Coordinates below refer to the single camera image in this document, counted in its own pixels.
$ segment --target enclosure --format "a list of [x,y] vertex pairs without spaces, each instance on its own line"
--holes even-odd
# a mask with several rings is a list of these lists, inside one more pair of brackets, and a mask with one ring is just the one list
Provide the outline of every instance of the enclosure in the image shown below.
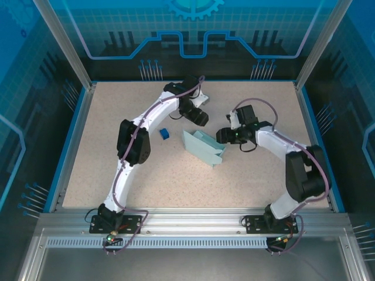
[[[371,0],[3,0],[1,280],[372,280],[374,9]],[[127,198],[149,218],[129,249],[107,257],[107,235],[89,233],[85,215],[110,192],[118,127],[187,75],[206,77],[209,122],[166,118],[157,129],[169,139],[150,136]],[[271,256],[265,244],[277,235],[247,234],[240,222],[283,194],[285,166],[264,148],[226,145],[212,168],[184,148],[184,131],[214,137],[248,97],[270,102],[277,129],[319,145],[328,163],[332,188],[298,213],[304,237],[290,255]],[[131,235],[122,237],[114,249]]]

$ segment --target black metal plate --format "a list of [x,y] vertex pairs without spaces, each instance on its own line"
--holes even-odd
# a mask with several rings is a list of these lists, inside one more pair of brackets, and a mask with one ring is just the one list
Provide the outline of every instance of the black metal plate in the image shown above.
[[[118,231],[119,234],[133,234],[138,226],[137,223],[141,223],[142,216],[141,215],[124,215],[122,217],[122,224],[127,225],[125,228],[120,229]],[[101,217],[98,215],[94,215],[91,218],[91,224],[89,233],[91,234],[108,234],[113,230],[113,228],[106,224]]]
[[[296,223],[296,219],[286,218],[280,221],[280,224],[275,226],[272,231],[269,231],[263,215],[246,215],[242,219],[242,225],[246,227],[247,234],[290,234],[291,230],[285,225],[287,221]],[[293,227],[293,234],[298,233],[298,226]]]

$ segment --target work surface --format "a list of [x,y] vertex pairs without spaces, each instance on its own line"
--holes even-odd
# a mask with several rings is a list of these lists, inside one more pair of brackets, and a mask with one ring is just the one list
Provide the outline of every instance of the work surface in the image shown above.
[[[97,83],[79,149],[63,202],[65,208],[98,207],[106,198],[117,168],[117,137],[120,123],[143,113],[160,95],[166,82]],[[223,163],[211,168],[187,151],[182,130],[202,130],[214,137],[228,127],[226,114],[241,100],[263,98],[277,110],[277,129],[298,142],[309,144],[308,133],[292,82],[204,82],[210,101],[201,109],[209,114],[205,127],[185,118],[166,118],[151,139],[151,155],[138,170],[127,207],[229,208],[265,207],[285,191],[285,166],[272,153],[257,148],[241,152],[227,145]],[[259,121],[274,121],[272,111],[252,103]],[[171,114],[178,117],[178,111]],[[243,149],[252,148],[244,145]],[[326,200],[311,207],[327,207]]]

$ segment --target small blue block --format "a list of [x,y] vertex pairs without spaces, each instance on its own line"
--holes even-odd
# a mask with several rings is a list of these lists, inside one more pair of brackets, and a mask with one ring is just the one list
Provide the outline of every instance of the small blue block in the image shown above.
[[160,130],[160,134],[162,135],[163,140],[166,140],[167,138],[169,138],[169,133],[165,128]]

